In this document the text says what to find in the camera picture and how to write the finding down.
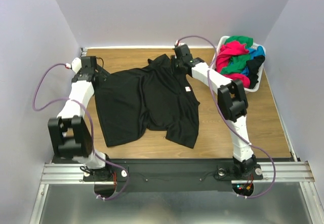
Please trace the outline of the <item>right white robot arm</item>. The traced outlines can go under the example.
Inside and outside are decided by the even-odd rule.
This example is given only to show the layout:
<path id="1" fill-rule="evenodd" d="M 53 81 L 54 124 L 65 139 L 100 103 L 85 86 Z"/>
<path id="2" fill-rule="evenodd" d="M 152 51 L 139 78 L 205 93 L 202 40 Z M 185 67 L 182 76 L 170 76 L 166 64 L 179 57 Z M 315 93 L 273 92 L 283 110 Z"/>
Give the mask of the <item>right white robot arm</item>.
<path id="1" fill-rule="evenodd" d="M 209 87 L 220 116 L 228 126 L 233 144 L 233 174 L 245 178 L 257 161 L 247 130 L 248 101 L 242 81 L 231 80 L 216 72 L 202 59 L 194 58 L 186 44 L 176 45 L 171 56 L 172 71 L 183 73 Z"/>

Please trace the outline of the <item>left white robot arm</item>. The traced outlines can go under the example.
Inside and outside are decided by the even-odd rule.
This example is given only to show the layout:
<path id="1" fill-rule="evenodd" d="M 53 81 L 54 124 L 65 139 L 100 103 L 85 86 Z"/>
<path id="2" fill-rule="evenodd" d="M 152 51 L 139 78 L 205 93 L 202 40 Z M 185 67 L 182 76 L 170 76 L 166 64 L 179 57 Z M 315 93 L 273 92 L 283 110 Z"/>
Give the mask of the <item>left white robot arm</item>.
<path id="1" fill-rule="evenodd" d="M 85 56 L 66 65 L 75 72 L 71 92 L 63 109 L 48 121 L 54 155 L 81 163 L 83 181 L 93 182 L 109 181 L 113 177 L 113 168 L 105 162 L 109 157 L 95 150 L 93 132 L 85 122 L 86 109 L 102 71 L 97 60 L 95 56 Z"/>

